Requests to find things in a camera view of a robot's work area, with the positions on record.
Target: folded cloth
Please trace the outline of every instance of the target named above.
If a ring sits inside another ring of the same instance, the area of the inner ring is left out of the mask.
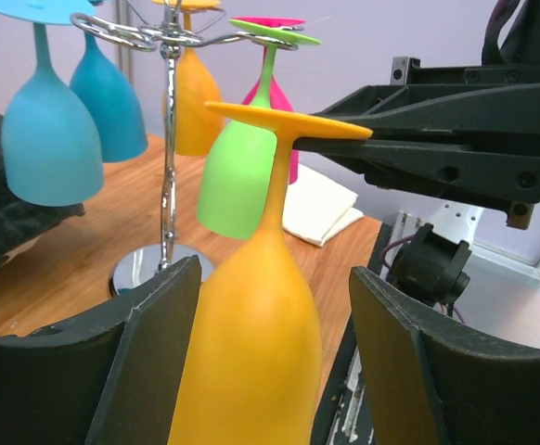
[[[356,199],[355,192],[300,165],[297,182],[287,190],[282,225],[290,234],[323,247],[363,217],[353,208]]]

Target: yellow wine glass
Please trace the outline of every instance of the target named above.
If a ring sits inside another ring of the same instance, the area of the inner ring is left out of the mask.
[[[164,0],[153,0],[164,5]],[[176,1],[169,1],[175,6]],[[181,3],[184,29],[192,31],[191,15],[216,8],[218,0],[186,0]],[[183,156],[206,156],[225,127],[225,120],[204,107],[207,101],[222,101],[221,89],[198,57],[194,48],[186,47],[177,62],[177,127],[175,153]],[[167,92],[163,92],[162,115],[167,112]]]
[[[322,345],[314,296],[282,229],[290,152],[301,136],[368,138],[356,125],[253,106],[207,103],[274,132],[262,221],[204,282],[169,445],[309,445]]]

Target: silicone wine glass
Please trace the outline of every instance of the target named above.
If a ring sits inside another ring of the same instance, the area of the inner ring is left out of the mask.
[[[148,146],[140,102],[123,73],[85,32],[84,56],[71,79],[71,90],[87,107],[101,140],[104,162],[136,158]]]
[[[200,288],[168,443],[309,445],[322,345],[314,296],[282,229],[290,151],[300,136],[372,132],[282,110],[207,106],[274,132],[277,146],[258,229]]]
[[[56,75],[45,28],[46,24],[71,25],[72,13],[93,10],[86,0],[0,0],[0,14],[33,23],[36,70],[13,97],[2,123],[8,187],[33,204],[76,204],[103,185],[95,122]]]
[[[152,3],[157,5],[169,4],[169,6],[177,5],[177,0],[152,0]],[[184,0],[181,2],[181,9],[208,9],[211,7],[219,6],[221,2],[219,0]]]
[[[268,26],[270,28],[280,28],[282,26],[296,26],[305,23],[302,19],[287,19],[281,17],[234,17],[236,20],[248,21],[250,23],[256,23],[258,25]],[[267,48],[264,48],[264,58],[266,57]],[[255,94],[260,87],[260,81],[258,81],[248,95],[243,100],[243,105],[249,105]],[[284,111],[293,111],[292,105],[287,99],[287,95],[282,91],[282,88],[278,85],[274,75],[272,76],[272,84],[270,85],[270,106],[274,109],[282,109]],[[289,184],[293,184],[299,178],[299,152],[292,150],[290,155],[290,171],[289,171]]]
[[[231,19],[239,28],[296,45],[319,45],[314,38]],[[267,45],[260,87],[251,105],[271,108],[270,85],[277,46]],[[213,232],[247,239],[262,218],[276,150],[276,136],[263,128],[230,121],[214,142],[202,176],[199,221]]]
[[[191,14],[213,7],[219,2],[182,3],[184,29],[192,31]],[[204,107],[207,101],[221,101],[216,80],[198,57],[194,48],[185,48],[177,63],[177,129],[176,153],[184,156],[206,156],[225,126],[222,116]],[[167,109],[163,98],[163,116]]]

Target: wooden table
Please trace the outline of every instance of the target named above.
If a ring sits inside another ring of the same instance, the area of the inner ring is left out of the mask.
[[[82,218],[49,231],[0,270],[0,336],[27,335],[109,298],[115,264],[135,248],[159,242],[162,155],[162,140],[150,137],[143,156],[106,165],[105,186],[85,203]],[[203,164],[201,158],[178,157],[176,162],[178,241],[218,264],[241,242],[211,233],[196,219]],[[322,248],[287,235],[321,317],[322,387],[350,315],[350,269],[367,264],[379,227],[378,221],[363,218]]]

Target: blue wine glass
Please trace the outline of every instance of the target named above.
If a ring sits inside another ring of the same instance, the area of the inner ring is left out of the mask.
[[[2,123],[8,187],[33,204],[82,202],[103,185],[99,134],[81,99],[51,64],[46,24],[71,25],[74,12],[93,14],[86,0],[0,0],[0,14],[32,22],[37,65],[15,94]]]
[[[85,32],[86,49],[74,72],[71,90],[95,121],[104,162],[136,158],[148,146],[140,102],[123,73],[105,57],[96,38]]]

